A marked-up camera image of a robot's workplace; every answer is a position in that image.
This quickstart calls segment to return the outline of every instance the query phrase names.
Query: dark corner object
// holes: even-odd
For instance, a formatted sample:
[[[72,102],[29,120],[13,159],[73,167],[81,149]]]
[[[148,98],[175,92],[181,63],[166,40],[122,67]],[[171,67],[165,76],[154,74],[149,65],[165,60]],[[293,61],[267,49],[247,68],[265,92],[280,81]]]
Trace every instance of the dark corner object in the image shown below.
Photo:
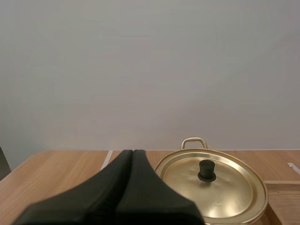
[[[204,224],[196,205],[156,175],[144,150],[124,150],[86,182],[28,206],[13,225],[142,223]]]
[[[5,155],[0,147],[0,180],[2,180],[7,175],[9,175],[10,172],[11,172],[11,169],[10,169],[8,162],[5,158]]]

